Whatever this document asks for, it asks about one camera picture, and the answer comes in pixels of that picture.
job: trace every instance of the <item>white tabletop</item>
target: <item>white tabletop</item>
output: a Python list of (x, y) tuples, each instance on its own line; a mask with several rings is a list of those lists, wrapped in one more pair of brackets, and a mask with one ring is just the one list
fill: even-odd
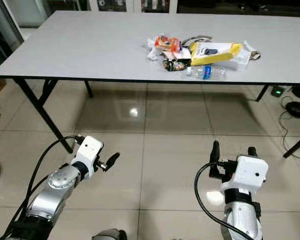
[[(261, 52), (222, 82), (169, 72), (146, 58), (147, 38), (248, 43)], [(101, 81), (300, 84), (300, 17), (57, 11), (1, 66), (0, 77)]]

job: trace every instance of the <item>yellow package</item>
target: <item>yellow package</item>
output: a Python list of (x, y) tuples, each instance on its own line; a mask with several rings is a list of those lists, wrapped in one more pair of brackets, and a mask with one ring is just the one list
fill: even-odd
[(191, 66), (227, 61), (238, 55), (240, 43), (193, 42), (190, 46)]

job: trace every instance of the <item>blue bottle label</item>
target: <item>blue bottle label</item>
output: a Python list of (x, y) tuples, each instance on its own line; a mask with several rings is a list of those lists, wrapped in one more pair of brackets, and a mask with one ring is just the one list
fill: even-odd
[(209, 79), (211, 76), (211, 66), (204, 66), (202, 79)]

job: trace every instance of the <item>tiled floor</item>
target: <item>tiled floor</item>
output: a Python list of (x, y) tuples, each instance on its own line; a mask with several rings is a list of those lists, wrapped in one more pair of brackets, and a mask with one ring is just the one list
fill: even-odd
[[(42, 81), (28, 82), (39, 96)], [(269, 165), (255, 198), (261, 202), (264, 239), (300, 240), (300, 160), (282, 157), (281, 98), (266, 92), (255, 102), (260, 86), (94, 82), (92, 90), (88, 98), (83, 82), (60, 81), (45, 108), (64, 135), (104, 141), (101, 159), (121, 156), (110, 171), (77, 187), (50, 239), (90, 239), (107, 228), (125, 229), (129, 240), (222, 239), (193, 190), (194, 176), (217, 139), (222, 158), (233, 160), (255, 146)], [(37, 159), (56, 138), (13, 82), (0, 93), (0, 112), (1, 235)], [(300, 119), (283, 124), (291, 147), (300, 139)], [(38, 176), (72, 157), (56, 146)], [(208, 209), (222, 218), (220, 184), (203, 174), (199, 190)]]

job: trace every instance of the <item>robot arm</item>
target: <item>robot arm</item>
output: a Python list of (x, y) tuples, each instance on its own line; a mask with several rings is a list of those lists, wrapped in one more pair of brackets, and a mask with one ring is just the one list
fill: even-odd
[(120, 155), (116, 153), (103, 163), (99, 161), (99, 153), (104, 144), (91, 136), (79, 139), (80, 147), (71, 165), (49, 175), (44, 189), (33, 199), (25, 217), (16, 222), (8, 239), (46, 240), (74, 188), (82, 180), (91, 178), (98, 167), (106, 172)]
[[(268, 164), (258, 158), (256, 149), (249, 147), (248, 155), (239, 155), (236, 161), (219, 161), (219, 142), (213, 143), (210, 163), (224, 169), (221, 174), (214, 165), (210, 168), (209, 177), (222, 180), (220, 192), (224, 195), (224, 222), (236, 227), (254, 240), (263, 238), (260, 224), (260, 204), (252, 201), (252, 197), (266, 181)], [(221, 233), (225, 240), (246, 240), (245, 237), (221, 226)]]

